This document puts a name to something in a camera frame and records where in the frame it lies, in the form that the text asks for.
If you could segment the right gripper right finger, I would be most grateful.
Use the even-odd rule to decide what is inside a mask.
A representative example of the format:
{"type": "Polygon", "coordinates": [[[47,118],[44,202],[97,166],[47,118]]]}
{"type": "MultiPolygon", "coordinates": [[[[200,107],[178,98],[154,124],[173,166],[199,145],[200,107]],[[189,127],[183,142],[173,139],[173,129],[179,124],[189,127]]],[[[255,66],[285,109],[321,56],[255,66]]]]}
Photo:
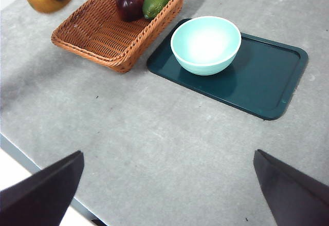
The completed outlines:
{"type": "Polygon", "coordinates": [[[258,149],[253,165],[277,225],[328,225],[328,186],[258,149]]]}

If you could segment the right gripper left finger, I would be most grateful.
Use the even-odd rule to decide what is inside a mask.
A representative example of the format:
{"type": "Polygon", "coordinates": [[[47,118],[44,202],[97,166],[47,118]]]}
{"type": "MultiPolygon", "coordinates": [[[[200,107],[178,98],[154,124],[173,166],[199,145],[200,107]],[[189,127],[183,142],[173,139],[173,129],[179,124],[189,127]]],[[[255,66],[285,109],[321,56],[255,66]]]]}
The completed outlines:
{"type": "Polygon", "coordinates": [[[59,225],[84,169],[76,151],[1,191],[1,225],[59,225]]]}

